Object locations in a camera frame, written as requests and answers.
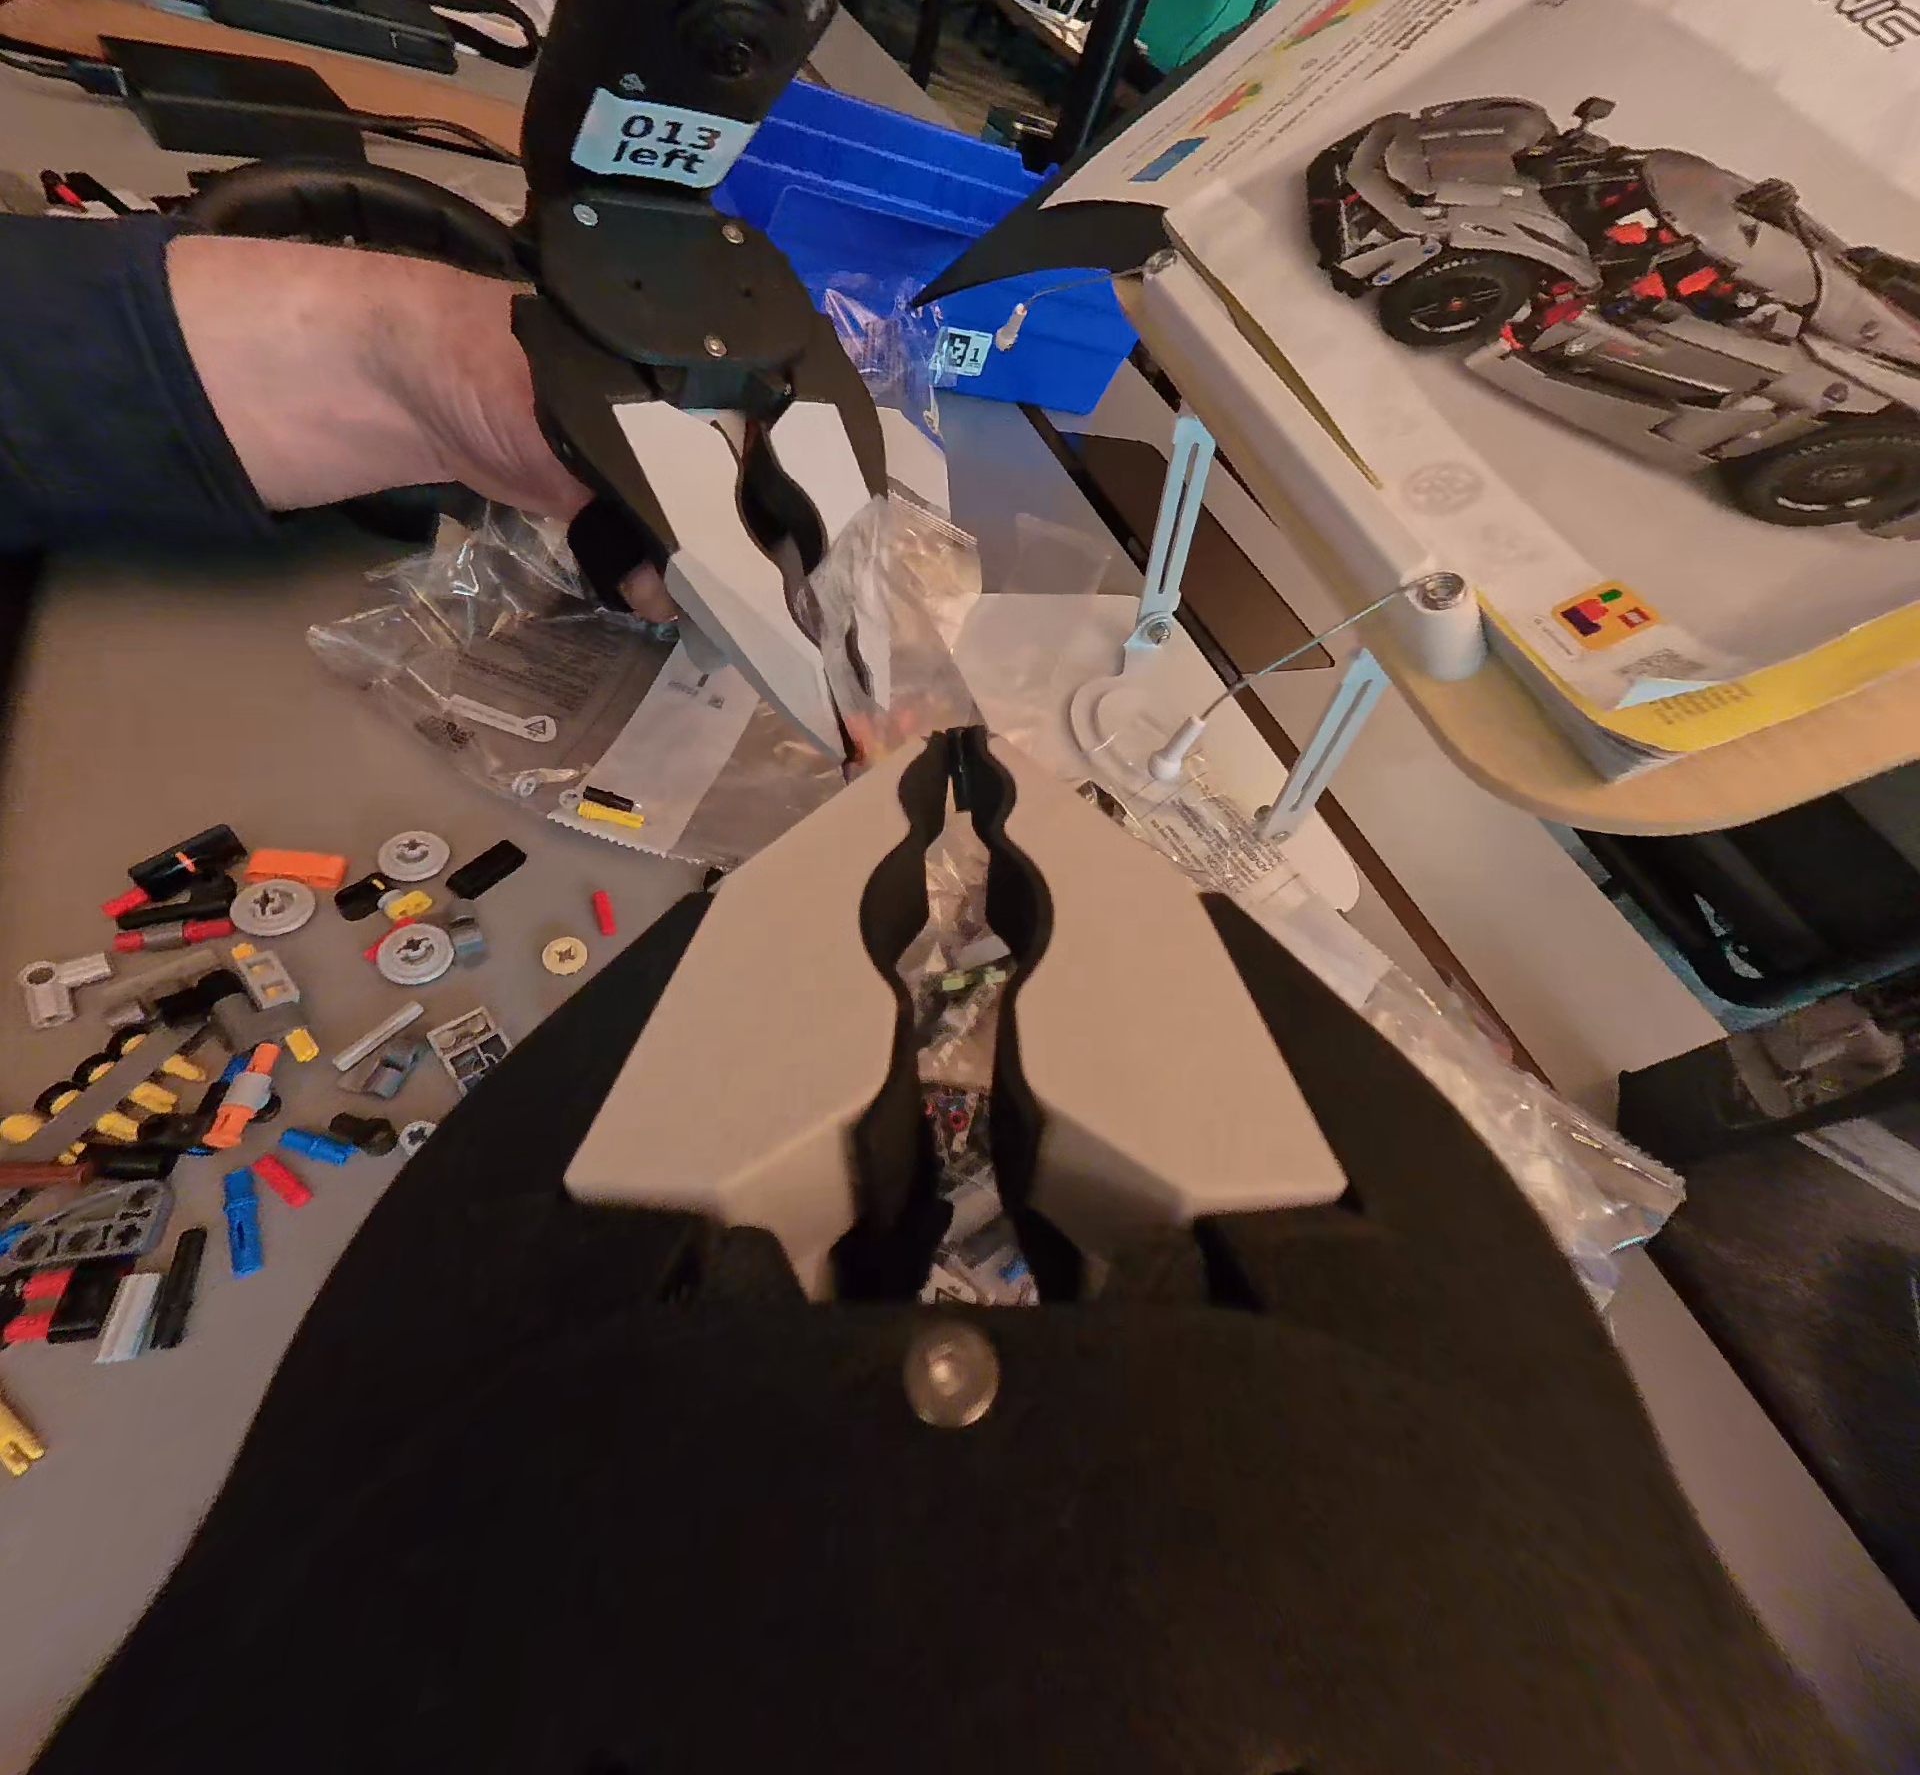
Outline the clear bag with warning print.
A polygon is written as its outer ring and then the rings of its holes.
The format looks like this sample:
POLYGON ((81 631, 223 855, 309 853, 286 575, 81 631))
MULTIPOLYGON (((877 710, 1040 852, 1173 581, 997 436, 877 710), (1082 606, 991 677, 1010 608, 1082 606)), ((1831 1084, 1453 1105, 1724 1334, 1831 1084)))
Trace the clear bag with warning print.
POLYGON ((1191 755, 1179 779, 1092 774, 1074 789, 1128 837, 1151 847, 1206 891, 1255 914, 1279 914, 1306 898, 1349 916, 1364 894, 1351 852, 1330 822, 1308 815, 1287 837, 1264 834, 1272 797, 1247 802, 1206 756, 1191 755))

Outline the torn open clear bag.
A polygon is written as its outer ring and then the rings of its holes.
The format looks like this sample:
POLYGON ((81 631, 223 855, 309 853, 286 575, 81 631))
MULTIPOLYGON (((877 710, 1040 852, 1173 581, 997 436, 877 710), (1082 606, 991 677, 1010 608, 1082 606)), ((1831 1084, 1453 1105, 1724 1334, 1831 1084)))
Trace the torn open clear bag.
POLYGON ((480 506, 304 637, 323 672, 474 785, 571 832, 732 869, 843 789, 734 668, 593 602, 558 528, 480 506))

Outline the small clear lego bag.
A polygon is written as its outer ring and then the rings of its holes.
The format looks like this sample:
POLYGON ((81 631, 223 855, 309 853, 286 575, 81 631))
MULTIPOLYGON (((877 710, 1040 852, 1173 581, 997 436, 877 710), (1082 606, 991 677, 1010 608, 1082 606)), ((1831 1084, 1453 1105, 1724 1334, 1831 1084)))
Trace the small clear lego bag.
POLYGON ((982 600, 979 552, 946 516, 905 496, 869 502, 804 597, 851 775, 979 723, 954 653, 982 600))

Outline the yellow-edged instruction booklet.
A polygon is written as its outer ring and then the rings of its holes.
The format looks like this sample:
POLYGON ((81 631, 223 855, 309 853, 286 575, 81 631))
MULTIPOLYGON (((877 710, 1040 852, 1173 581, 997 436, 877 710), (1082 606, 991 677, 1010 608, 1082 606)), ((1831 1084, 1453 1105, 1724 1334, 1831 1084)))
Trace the yellow-edged instruction booklet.
POLYGON ((1655 631, 1624 664, 1621 702, 1600 707, 1493 610, 1483 611, 1483 635, 1544 723, 1606 781, 1789 726, 1882 684, 1908 681, 1918 664, 1916 603, 1735 677, 1711 677, 1687 637, 1655 631))

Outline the wooden book stand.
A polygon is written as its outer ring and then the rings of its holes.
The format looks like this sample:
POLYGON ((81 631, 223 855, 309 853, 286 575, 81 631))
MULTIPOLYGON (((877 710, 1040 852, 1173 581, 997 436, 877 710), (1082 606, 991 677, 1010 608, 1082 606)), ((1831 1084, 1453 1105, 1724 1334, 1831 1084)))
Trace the wooden book stand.
MULTIPOLYGON (((1346 493, 1372 488, 1252 343, 1202 276, 1179 261, 1160 274, 1115 278, 1116 301, 1179 408, 1201 420, 1239 490, 1226 534, 1283 600, 1342 616, 1394 581, 1382 561, 1397 534, 1368 536, 1346 493)), ((1466 779, 1542 820, 1619 834, 1733 829, 1808 804, 1918 755, 1916 666, 1877 677, 1789 723, 1606 781, 1574 752, 1542 704, 1498 659, 1464 680, 1428 676, 1411 631, 1387 611, 1360 623, 1415 721, 1466 779)))

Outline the pile of loose lego pieces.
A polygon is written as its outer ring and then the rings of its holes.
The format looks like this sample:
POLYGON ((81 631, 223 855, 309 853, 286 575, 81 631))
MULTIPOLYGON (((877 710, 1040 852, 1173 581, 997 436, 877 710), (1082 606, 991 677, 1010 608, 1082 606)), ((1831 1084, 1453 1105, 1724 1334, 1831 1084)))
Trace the pile of loose lego pieces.
POLYGON ((309 1202, 291 1158, 414 1156, 433 1131, 404 1108, 414 1075, 470 1093, 512 1050, 498 1009, 425 1003, 492 968, 482 903, 528 859, 497 843, 451 866, 416 829, 347 877, 345 855, 214 829, 105 904, 109 953, 24 968, 45 1024, 105 983, 103 1040, 5 1114, 5 1349, 81 1346, 107 1366, 172 1349, 210 1235, 246 1280, 265 1263, 262 1196, 309 1202))

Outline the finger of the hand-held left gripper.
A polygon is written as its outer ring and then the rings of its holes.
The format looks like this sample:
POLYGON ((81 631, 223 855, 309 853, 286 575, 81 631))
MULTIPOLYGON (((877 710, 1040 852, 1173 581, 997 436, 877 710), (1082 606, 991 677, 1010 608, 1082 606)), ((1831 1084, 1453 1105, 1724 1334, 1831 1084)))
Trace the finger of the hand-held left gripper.
POLYGON ((777 561, 742 520, 740 460, 708 413, 623 403, 613 421, 670 541, 665 586, 702 637, 821 752, 845 756, 817 647, 794 616, 777 561))
POLYGON ((877 411, 865 403, 857 421, 836 403, 794 402, 768 425, 768 564, 777 597, 768 603, 777 650, 768 654, 771 700, 829 700, 829 653, 846 632, 829 626, 830 558, 886 496, 860 455, 880 441, 877 411))

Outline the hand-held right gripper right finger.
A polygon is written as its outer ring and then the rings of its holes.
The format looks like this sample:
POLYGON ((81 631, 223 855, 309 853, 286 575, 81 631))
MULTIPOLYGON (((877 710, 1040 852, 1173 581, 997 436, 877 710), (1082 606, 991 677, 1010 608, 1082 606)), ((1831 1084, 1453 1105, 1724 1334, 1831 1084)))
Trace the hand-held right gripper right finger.
POLYGON ((1201 888, 979 728, 968 815, 1010 951, 990 1148, 1039 1296, 1201 1221, 1336 1207, 1346 1172, 1201 888))

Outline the black metal frame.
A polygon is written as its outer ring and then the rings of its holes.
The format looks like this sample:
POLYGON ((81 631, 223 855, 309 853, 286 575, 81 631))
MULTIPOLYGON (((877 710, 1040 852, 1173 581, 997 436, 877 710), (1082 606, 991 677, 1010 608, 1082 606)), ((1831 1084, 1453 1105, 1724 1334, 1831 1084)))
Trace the black metal frame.
POLYGON ((1916 972, 1916 858, 1844 796, 1697 834, 1573 837, 1724 1003, 1789 1006, 1916 972))

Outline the black pointed flap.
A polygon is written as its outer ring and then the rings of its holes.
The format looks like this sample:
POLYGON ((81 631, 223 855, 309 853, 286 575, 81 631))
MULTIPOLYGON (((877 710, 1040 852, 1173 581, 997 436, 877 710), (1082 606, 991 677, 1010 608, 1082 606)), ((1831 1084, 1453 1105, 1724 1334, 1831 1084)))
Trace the black pointed flap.
POLYGON ((1164 208, 1130 201, 1023 202, 913 294, 922 310, 1024 274, 1136 270, 1172 247, 1164 208))

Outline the wooden background desk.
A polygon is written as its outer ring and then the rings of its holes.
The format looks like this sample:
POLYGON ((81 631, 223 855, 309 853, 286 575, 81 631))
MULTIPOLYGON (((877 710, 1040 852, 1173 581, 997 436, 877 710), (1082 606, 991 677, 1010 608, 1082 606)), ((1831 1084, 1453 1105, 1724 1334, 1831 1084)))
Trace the wooden background desk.
MULTIPOLYGON (((105 41, 138 39, 258 60, 295 60, 314 69, 354 108, 440 119, 486 138, 498 149, 518 146, 529 72, 470 56, 453 76, 389 61, 323 52, 296 41, 240 34, 213 22, 181 0, 15 0, 1 11, 5 36, 62 56, 105 57, 105 41)), ((944 131, 963 131, 946 108, 920 89, 853 19, 838 13, 804 67, 804 83, 853 101, 899 113, 944 131)))

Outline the printed car picture sheet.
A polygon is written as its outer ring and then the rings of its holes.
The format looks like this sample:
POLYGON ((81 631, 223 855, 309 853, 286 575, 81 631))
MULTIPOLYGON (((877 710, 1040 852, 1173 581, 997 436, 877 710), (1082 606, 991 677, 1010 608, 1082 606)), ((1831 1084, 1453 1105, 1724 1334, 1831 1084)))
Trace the printed car picture sheet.
POLYGON ((1143 210, 1589 714, 1916 666, 1916 0, 1279 0, 1143 210))

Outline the blue storage bin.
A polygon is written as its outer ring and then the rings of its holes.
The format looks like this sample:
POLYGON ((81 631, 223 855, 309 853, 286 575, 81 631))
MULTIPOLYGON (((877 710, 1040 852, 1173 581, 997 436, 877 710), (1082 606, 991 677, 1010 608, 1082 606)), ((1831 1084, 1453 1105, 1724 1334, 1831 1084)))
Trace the blue storage bin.
POLYGON ((817 308, 905 335, 934 388, 1087 416, 1135 347, 1102 274, 1048 256, 912 310, 1040 183, 1010 148, 796 83, 714 201, 771 238, 817 308))

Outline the person's left hand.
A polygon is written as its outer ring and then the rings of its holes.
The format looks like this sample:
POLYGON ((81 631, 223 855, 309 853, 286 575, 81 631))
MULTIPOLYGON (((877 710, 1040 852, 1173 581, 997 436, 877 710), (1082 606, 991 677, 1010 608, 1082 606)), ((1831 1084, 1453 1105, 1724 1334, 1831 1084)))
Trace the person's left hand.
POLYGON ((267 509, 449 482, 554 524, 589 507, 537 420, 522 284, 214 235, 174 240, 165 269, 206 406, 267 509))

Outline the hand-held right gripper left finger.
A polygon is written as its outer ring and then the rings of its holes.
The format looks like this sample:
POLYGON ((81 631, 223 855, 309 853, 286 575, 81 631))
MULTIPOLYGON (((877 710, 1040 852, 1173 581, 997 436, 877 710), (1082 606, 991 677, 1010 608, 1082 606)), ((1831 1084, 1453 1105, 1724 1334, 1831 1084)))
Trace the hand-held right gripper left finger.
POLYGON ((920 1296, 949 1207, 899 959, 953 737, 873 765, 708 896, 566 1171, 579 1202, 777 1238, 816 1298, 920 1296))

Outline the clear empty bag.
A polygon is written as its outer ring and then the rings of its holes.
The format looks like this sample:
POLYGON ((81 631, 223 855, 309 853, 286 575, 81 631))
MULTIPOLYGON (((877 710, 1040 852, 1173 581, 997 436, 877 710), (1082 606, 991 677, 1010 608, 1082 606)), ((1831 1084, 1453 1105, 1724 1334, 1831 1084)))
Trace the clear empty bag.
POLYGON ((913 308, 919 282, 902 274, 830 273, 817 308, 877 408, 941 432, 939 391, 957 380, 941 310, 913 308))

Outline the clear bag with number strip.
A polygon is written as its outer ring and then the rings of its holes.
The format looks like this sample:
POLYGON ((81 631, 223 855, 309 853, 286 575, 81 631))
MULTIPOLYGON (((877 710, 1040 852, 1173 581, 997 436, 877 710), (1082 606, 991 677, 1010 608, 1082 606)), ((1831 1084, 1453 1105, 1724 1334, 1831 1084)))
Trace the clear bag with number strip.
POLYGON ((1397 1048, 1500 1161, 1607 1311, 1621 1263, 1660 1235, 1687 1198, 1685 1179, 1517 1068, 1457 1003, 1438 1003, 1397 965, 1332 991, 1397 1048))

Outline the black power adapter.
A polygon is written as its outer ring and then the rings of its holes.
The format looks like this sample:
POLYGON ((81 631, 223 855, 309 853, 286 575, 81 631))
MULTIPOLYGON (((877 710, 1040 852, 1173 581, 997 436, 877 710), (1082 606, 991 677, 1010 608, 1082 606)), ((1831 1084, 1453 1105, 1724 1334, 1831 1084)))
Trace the black power adapter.
POLYGON ((126 107, 165 151, 366 164, 347 103, 310 66, 131 38, 103 48, 126 107))

